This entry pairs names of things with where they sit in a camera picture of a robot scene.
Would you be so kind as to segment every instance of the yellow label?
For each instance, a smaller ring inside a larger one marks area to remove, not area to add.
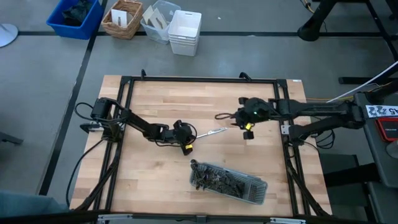
[[[251,127],[252,127],[252,125],[249,123],[249,124],[247,124],[247,125],[246,125],[246,127],[245,127],[245,128],[246,128],[247,130],[250,130],[250,129],[251,129]]]

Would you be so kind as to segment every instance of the red device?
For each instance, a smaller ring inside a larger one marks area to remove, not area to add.
[[[379,118],[376,125],[384,141],[398,140],[398,118]]]

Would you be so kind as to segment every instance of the sticker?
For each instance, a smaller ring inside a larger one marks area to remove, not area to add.
[[[398,116],[398,106],[366,105],[366,111],[370,118]]]
[[[246,128],[247,130],[250,130],[250,129],[251,129],[251,127],[252,127],[252,125],[251,125],[250,123],[248,123],[248,124],[246,125],[246,127],[245,127],[245,128]]]

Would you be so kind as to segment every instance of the tool tray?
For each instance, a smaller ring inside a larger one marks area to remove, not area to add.
[[[238,181],[238,182],[243,182],[244,183],[244,190],[243,190],[243,197],[235,197],[229,194],[224,194],[221,193],[217,190],[211,189],[206,187],[205,190],[209,192],[214,192],[217,194],[225,195],[227,197],[231,197],[237,200],[240,200],[242,202],[247,202],[247,203],[252,203],[256,205],[262,205],[264,203],[264,199],[266,197],[266,191],[267,191],[267,182],[264,182],[258,177],[252,176],[252,175],[247,175],[242,172],[238,172],[235,170],[231,169],[226,169],[218,166],[214,166],[211,164],[207,163],[198,163],[198,170],[199,171],[205,171],[209,170],[210,172],[213,172],[214,174],[224,176],[226,172],[232,175],[232,177]],[[191,171],[191,176],[190,176],[190,183],[194,187],[196,187],[196,181],[194,180],[194,171]]]

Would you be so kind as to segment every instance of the wicker basket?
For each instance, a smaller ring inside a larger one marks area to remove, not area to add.
[[[112,23],[111,9],[126,11],[133,16],[126,28]],[[118,0],[111,9],[104,16],[101,22],[102,27],[113,37],[131,39],[139,28],[139,21],[142,18],[142,3],[132,0]]]

